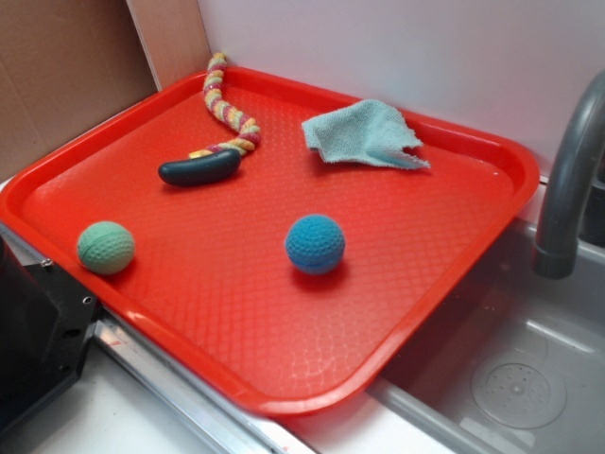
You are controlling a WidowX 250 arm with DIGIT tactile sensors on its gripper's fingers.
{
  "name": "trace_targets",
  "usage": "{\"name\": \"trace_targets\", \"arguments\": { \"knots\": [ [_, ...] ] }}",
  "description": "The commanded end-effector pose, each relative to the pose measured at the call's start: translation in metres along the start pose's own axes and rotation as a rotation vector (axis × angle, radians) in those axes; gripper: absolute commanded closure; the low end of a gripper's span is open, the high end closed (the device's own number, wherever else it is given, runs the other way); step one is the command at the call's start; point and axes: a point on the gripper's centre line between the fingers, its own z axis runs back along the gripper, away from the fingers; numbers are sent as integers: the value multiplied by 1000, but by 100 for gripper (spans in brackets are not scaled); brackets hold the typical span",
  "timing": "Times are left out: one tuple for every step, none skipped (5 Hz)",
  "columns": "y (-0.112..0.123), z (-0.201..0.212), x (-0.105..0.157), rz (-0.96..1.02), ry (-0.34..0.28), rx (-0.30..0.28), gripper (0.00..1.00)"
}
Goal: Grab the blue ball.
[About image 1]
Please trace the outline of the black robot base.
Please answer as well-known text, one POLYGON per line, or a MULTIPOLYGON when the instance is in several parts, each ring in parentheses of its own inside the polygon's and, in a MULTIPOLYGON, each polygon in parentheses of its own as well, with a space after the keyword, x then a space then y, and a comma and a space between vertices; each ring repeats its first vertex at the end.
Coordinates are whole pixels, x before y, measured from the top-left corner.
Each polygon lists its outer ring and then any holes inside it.
POLYGON ((1 242, 1 435, 81 377, 97 298, 58 265, 23 265, 1 242))

